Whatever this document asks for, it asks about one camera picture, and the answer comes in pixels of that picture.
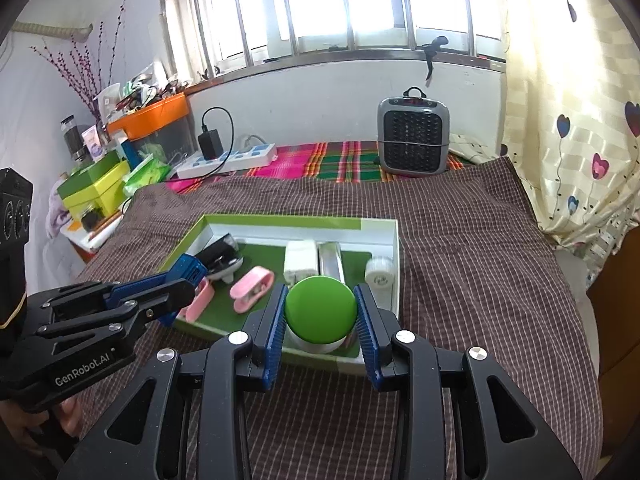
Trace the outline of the person's hand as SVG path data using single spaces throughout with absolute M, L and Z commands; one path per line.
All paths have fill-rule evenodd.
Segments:
M 53 408 L 55 417 L 62 429 L 71 437 L 78 437 L 81 432 L 82 409 L 77 396 L 63 401 Z M 28 433 L 35 430 L 49 418 L 47 413 L 30 414 L 24 412 L 13 401 L 1 402 L 1 420 L 8 428 L 13 440 L 26 450 L 36 452 L 38 445 Z

